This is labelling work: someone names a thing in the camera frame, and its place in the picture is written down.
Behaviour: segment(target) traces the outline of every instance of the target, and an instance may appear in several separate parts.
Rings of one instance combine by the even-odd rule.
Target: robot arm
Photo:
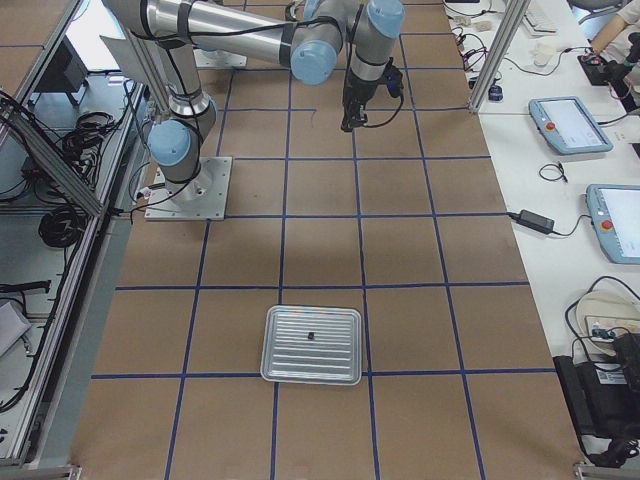
[[[155,202],[152,197],[148,206],[170,201],[163,205],[174,210],[170,219],[222,218],[220,211],[196,210],[212,195],[216,178],[228,182],[228,174],[218,175],[211,159],[200,158],[200,147],[215,124],[216,108],[200,85],[192,45],[280,64],[303,83],[318,85],[329,78],[346,43],[343,131],[368,126],[364,110],[378,85],[386,85],[392,96],[403,99],[402,74],[390,59],[404,21],[400,0],[369,0],[366,5],[359,0],[307,0],[303,21],[286,23],[207,0],[103,3],[127,30],[129,42],[120,42],[132,45],[132,53],[120,57],[122,63],[140,59],[140,81],[147,80],[157,99],[162,99],[163,110],[171,113],[171,120],[152,127],[148,139],[166,189],[163,199]]]
[[[405,15],[399,0],[369,0],[366,6],[357,0],[308,0],[300,23],[205,0],[103,2],[133,35],[160,47],[169,104],[179,118],[211,116],[211,101],[201,90],[189,45],[280,64],[303,83],[319,85],[331,75],[347,42],[349,51],[355,51],[349,55],[345,80],[344,131],[365,126],[364,109],[378,85],[387,84],[392,96],[401,94],[402,75],[389,62]],[[201,120],[198,130],[204,137],[215,118]]]

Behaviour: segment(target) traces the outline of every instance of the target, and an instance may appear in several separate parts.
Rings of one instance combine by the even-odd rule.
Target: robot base
[[[185,220],[224,220],[227,206],[227,193],[231,177],[231,157],[202,157],[203,169],[213,178],[213,183],[200,197],[190,201],[181,199],[181,195],[166,200],[169,193],[165,188],[153,190],[149,203],[162,202],[157,206],[148,207],[145,218],[149,221],[185,221]],[[156,172],[155,183],[164,182],[164,175],[160,169]]]
[[[216,50],[215,52],[203,52],[194,50],[196,66],[199,70],[230,70],[232,68],[247,68],[247,57],[236,53]]]

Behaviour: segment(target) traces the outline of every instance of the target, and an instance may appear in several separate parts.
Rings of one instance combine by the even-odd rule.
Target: small black object
[[[605,73],[607,62],[604,59],[593,55],[578,55],[578,62],[591,85],[607,85],[607,75]]]
[[[489,87],[489,101],[490,102],[501,102],[504,98],[502,93],[502,87],[500,85],[491,85]]]
[[[49,247],[67,248],[82,238],[86,220],[71,205],[62,205],[42,217],[38,234]]]
[[[616,338],[613,341],[613,349],[616,351],[616,358],[622,366],[629,389],[640,394],[640,335],[627,333]]]
[[[550,218],[543,217],[529,210],[520,210],[520,213],[509,213],[508,215],[509,218],[523,227],[544,233],[545,235],[553,233],[553,225],[555,222]]]

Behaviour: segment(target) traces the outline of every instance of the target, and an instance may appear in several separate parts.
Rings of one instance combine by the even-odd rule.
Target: power adapter
[[[514,220],[518,225],[522,225],[523,227],[544,233],[545,235],[553,233],[553,225],[555,222],[550,218],[543,217],[542,215],[530,212],[529,210],[520,210],[520,213],[509,212],[507,215],[509,215],[509,218]]]

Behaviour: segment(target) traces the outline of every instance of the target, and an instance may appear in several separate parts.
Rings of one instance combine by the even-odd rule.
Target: cable
[[[560,66],[560,63],[562,62],[562,56],[565,53],[569,53],[572,52],[573,50],[580,50],[580,49],[590,49],[591,47],[570,47],[570,48],[565,48],[563,51],[560,52],[560,55],[558,55],[558,61],[556,62],[555,66],[548,72],[542,73],[542,72],[534,72],[532,70],[526,70],[524,68],[522,68],[520,65],[518,65],[516,62],[514,62],[513,60],[511,60],[508,57],[504,57],[503,60],[506,60],[507,62],[513,64],[518,70],[520,70],[521,72],[524,73],[530,73],[531,75],[538,75],[540,77],[548,77],[549,75],[552,75],[553,73],[555,73],[555,71],[558,69],[558,67]]]
[[[584,352],[584,355],[587,359],[587,361],[589,363],[591,363],[593,365],[593,367],[596,370],[601,370],[601,371],[609,371],[611,372],[612,370],[610,369],[605,369],[602,367],[599,367],[594,360],[592,360],[591,356],[589,355],[589,351],[587,350],[587,346],[584,343],[585,340],[585,335],[580,335],[578,333],[578,331],[575,329],[575,327],[571,324],[571,320],[569,319],[569,314],[571,313],[571,310],[573,310],[574,308],[576,308],[576,306],[578,305],[578,303],[580,302],[580,300],[582,300],[582,298],[587,295],[588,293],[593,292],[593,290],[595,289],[595,287],[602,282],[603,280],[612,280],[614,282],[619,283],[620,285],[622,285],[633,297],[636,298],[636,300],[640,301],[640,296],[638,296],[638,294],[629,286],[627,285],[624,281],[620,280],[619,278],[616,277],[612,277],[610,275],[603,275],[601,277],[598,277],[592,284],[591,286],[587,289],[587,291],[585,293],[583,293],[580,298],[578,298],[576,301],[574,301],[571,305],[569,305],[567,307],[567,309],[564,311],[564,321],[565,324],[567,325],[567,327],[569,328],[569,330],[571,330],[571,333],[573,333],[573,335],[575,336],[575,341],[579,342],[580,345],[582,346],[582,350]]]
[[[82,238],[86,219],[71,205],[63,205],[42,217],[38,235],[49,247],[67,248]]]
[[[610,125],[612,123],[619,122],[623,118],[627,118],[627,117],[629,117],[631,115],[638,115],[638,114],[640,114],[640,108],[636,108],[634,110],[631,110],[631,111],[625,113],[624,115],[621,115],[621,116],[619,116],[617,118],[614,118],[613,120],[607,120],[607,121],[604,121],[604,122],[598,122],[598,125],[607,126],[607,125]]]
[[[445,0],[442,1],[442,5],[444,6],[444,8],[446,8],[447,10],[451,10],[453,13],[457,13],[458,15],[462,15],[463,17],[469,17],[469,18],[478,18],[487,13],[501,13],[492,9],[493,0],[489,1],[489,8],[487,8],[486,10],[481,10],[480,13],[472,13],[472,14],[467,14],[467,13],[459,12],[458,10],[454,10],[449,5],[447,5],[447,2]]]
[[[169,195],[167,198],[164,198],[162,200],[159,200],[157,202],[153,202],[153,203],[147,203],[146,205],[140,205],[139,207],[135,207],[132,208],[131,210],[129,210],[128,212],[122,212],[122,213],[127,213],[129,215],[129,221],[131,222],[131,224],[133,225],[133,214],[134,212],[137,211],[141,211],[144,210],[145,208],[148,207],[153,207],[155,205],[160,205],[161,203],[166,202],[167,200],[171,200],[172,198],[174,198],[176,195],[178,195],[179,193],[181,193],[185,188],[187,188],[189,186],[189,184],[191,183],[191,181],[185,183],[184,185],[182,185],[182,187],[180,187],[178,190],[176,190],[174,193],[172,193],[171,195]]]
[[[557,176],[551,177],[551,176],[544,175],[545,170],[549,170],[549,169],[556,169],[558,171]],[[547,182],[557,182],[558,180],[562,180],[564,183],[569,183],[569,179],[564,173],[564,167],[560,162],[547,163],[543,165],[542,167],[540,167],[540,170],[538,170],[538,176],[543,180],[546,180]]]
[[[22,185],[26,181],[27,181],[27,179],[23,178],[19,183],[17,183],[13,187],[11,187],[9,190],[5,190],[4,192],[0,192],[0,195],[6,195],[7,193],[9,193],[9,192],[15,190],[16,188],[18,188],[20,185]]]
[[[51,307],[51,311],[47,317],[47,321],[42,326],[42,337],[40,339],[40,343],[38,344],[38,348],[36,349],[36,352],[29,357],[31,358],[31,366],[29,368],[29,372],[27,373],[27,377],[20,387],[17,387],[14,389],[16,390],[16,393],[11,398],[9,398],[6,401],[4,400],[0,401],[0,414],[6,413],[9,410],[11,410],[13,407],[15,407],[20,402],[20,400],[22,400],[22,397],[24,397],[24,394],[27,392],[27,390],[29,390],[29,387],[31,385],[31,380],[35,375],[36,367],[38,365],[38,360],[40,359],[40,356],[42,355],[42,351],[44,350],[44,347],[45,347],[45,343],[46,343],[45,339],[47,338],[51,325],[56,319],[57,309],[62,299],[62,289],[64,288],[64,285],[69,276],[71,262],[75,258],[80,245],[81,245],[80,242],[76,243],[76,246],[71,252],[71,256],[69,257],[68,261],[65,261],[64,269],[62,271],[62,275],[60,276],[60,283],[58,284],[58,288],[56,290],[56,295],[53,301],[53,305]]]
[[[578,217],[578,220],[576,221],[576,224],[573,226],[573,229],[569,233],[560,233],[560,232],[556,232],[555,230],[553,230],[551,233],[554,235],[558,235],[560,237],[565,237],[565,238],[570,237],[578,229],[578,225],[580,225],[580,220],[582,220],[583,218],[591,218],[591,215],[580,215]]]
[[[393,122],[393,120],[398,116],[398,113],[400,113],[400,110],[402,110],[402,105],[404,105],[404,95],[400,94],[400,103],[398,104],[398,107],[395,109],[395,111],[393,112],[393,115],[391,115],[391,117],[389,117],[387,120],[385,120],[382,123],[377,123],[375,125],[363,125],[364,128],[380,128],[380,127],[384,127],[385,125],[389,125],[391,122]]]
[[[16,188],[18,188],[20,185],[24,184],[24,187],[22,188],[22,190],[18,193],[16,193],[15,195],[11,196],[11,197],[7,197],[7,198],[0,198],[0,203],[11,203],[14,202],[22,197],[25,196],[25,194],[29,191],[29,189],[31,188],[31,181],[27,180],[26,178],[23,179],[20,183],[18,183],[17,185],[11,187],[9,190],[5,190],[4,192],[1,192],[0,195],[5,194],[5,193],[9,193],[12,190],[15,190]]]

